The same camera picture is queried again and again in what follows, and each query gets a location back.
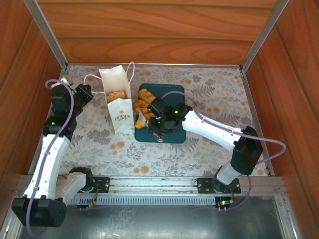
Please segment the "paper bag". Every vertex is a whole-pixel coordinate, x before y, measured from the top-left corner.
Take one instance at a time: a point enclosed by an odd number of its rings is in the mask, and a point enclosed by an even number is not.
[[[105,97],[114,131],[122,132],[134,128],[131,87],[125,70],[122,66],[117,66],[112,69],[99,70],[99,72],[106,96],[120,90],[124,90],[126,94],[126,99],[117,99],[110,103]]]

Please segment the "bag handle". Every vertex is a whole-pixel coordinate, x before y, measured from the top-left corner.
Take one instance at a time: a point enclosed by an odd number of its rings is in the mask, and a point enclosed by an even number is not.
[[[129,81],[129,85],[130,85],[130,83],[131,83],[131,81],[132,81],[132,79],[133,79],[134,72],[135,72],[135,63],[134,63],[134,61],[131,61],[131,62],[129,63],[129,66],[128,66],[127,69],[126,69],[126,75],[127,75],[127,74],[128,74],[128,71],[129,71],[129,68],[130,68],[130,66],[131,66],[132,63],[133,63],[133,73],[132,73],[131,79],[130,79],[130,81]]]
[[[87,74],[87,75],[84,77],[84,84],[85,84],[85,80],[86,80],[86,78],[87,78],[88,76],[94,76],[95,78],[102,80],[101,77],[98,77],[98,76],[92,75],[92,74]],[[93,91],[92,91],[91,93],[94,93],[94,94],[104,94],[104,95],[105,95],[105,92],[104,92],[104,91],[101,91],[101,92],[93,92]]]

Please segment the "wooden wall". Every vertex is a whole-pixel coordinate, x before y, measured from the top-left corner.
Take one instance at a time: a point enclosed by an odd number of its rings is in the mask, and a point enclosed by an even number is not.
[[[61,68],[22,0],[0,1],[0,226],[26,174]]]
[[[287,144],[273,160],[303,238],[319,235],[319,3],[290,0],[247,71],[264,136]],[[268,144],[270,154],[280,146]]]
[[[242,64],[277,0],[38,0],[71,63]]]

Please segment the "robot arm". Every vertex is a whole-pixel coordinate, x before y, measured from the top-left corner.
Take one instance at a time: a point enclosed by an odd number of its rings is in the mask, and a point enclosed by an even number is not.
[[[196,112],[185,104],[179,104],[175,108],[166,104],[161,98],[156,97],[149,105],[149,110],[156,116],[148,121],[148,131],[159,139],[162,134],[171,134],[181,123],[185,131],[202,135],[232,152],[229,163],[219,168],[213,178],[215,192],[225,192],[231,183],[240,175],[250,175],[263,152],[260,141],[246,138],[244,135],[257,136],[251,127],[245,129],[235,128],[219,123],[213,119],[204,117],[212,124],[200,119]],[[228,133],[216,126],[241,133],[243,136]]]
[[[70,86],[65,78],[61,81]],[[71,109],[71,96],[68,89],[60,83],[52,85],[51,100],[52,112],[45,122],[43,129],[42,149],[32,180],[25,190],[22,198],[14,198],[11,208],[22,224],[26,225],[26,217],[30,226],[59,227],[66,216],[66,206],[80,189],[88,189],[93,186],[93,175],[87,168],[78,168],[71,172],[67,179],[56,189],[56,182],[62,157],[69,146],[73,132],[76,128],[76,117],[83,111],[83,107],[93,98],[91,87],[80,84],[73,94],[73,111],[67,126],[60,132],[66,122]],[[43,168],[41,168],[44,156],[46,156]],[[40,182],[36,187],[39,172],[42,170]],[[27,207],[32,201],[32,209],[27,216]]]

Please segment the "teal tray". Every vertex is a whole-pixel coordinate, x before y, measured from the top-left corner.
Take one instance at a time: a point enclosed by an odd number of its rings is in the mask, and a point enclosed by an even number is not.
[[[164,94],[170,91],[180,91],[184,93],[184,87],[180,85],[169,84],[142,84],[140,89],[147,89],[155,96],[162,97]],[[185,97],[181,94],[170,94],[164,98],[164,100],[175,107],[179,103],[185,104]],[[172,134],[163,134],[163,143],[183,143],[186,140],[186,132],[182,128],[181,123],[174,129]],[[139,142],[158,143],[156,137],[148,132],[148,128],[135,128],[135,139]]]

